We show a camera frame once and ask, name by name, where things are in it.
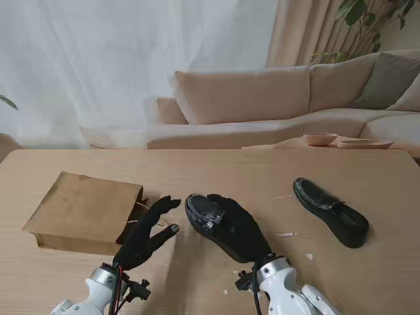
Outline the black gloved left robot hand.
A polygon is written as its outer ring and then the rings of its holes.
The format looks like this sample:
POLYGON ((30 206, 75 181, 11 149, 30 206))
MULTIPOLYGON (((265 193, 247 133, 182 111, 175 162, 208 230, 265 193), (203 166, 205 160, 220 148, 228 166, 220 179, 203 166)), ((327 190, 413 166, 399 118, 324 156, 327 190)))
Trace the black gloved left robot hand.
POLYGON ((179 232, 177 224, 170 224, 154 236, 150 233, 161 215, 176 209, 180 203, 179 199, 172 199, 171 196, 165 196, 156 201, 114 256, 113 267, 120 267, 122 271, 132 270, 145 263, 154 251, 175 236, 179 232))

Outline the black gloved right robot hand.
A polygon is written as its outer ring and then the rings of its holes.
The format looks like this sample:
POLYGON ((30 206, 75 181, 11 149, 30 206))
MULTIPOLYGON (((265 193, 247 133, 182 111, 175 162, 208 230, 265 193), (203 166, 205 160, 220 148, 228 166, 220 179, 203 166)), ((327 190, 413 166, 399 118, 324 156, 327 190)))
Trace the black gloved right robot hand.
POLYGON ((239 263, 261 263, 274 256, 257 221, 238 202, 218 194, 209 194, 207 199, 224 214, 221 221, 205 233, 206 238, 239 263))

